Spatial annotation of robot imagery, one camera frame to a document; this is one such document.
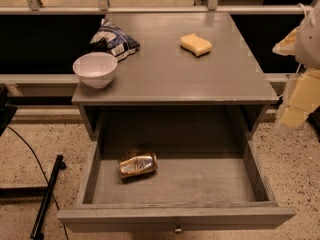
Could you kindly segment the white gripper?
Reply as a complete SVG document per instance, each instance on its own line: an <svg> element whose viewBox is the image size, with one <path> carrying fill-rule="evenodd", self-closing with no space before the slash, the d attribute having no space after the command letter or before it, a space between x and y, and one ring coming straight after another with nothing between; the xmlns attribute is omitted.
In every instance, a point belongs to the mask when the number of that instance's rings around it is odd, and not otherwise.
<svg viewBox="0 0 320 240"><path fill-rule="evenodd" d="M286 83L283 102L277 112L278 129L297 129L320 106L320 8L313 8L272 52L294 56L297 62L311 68L294 74Z"/></svg>

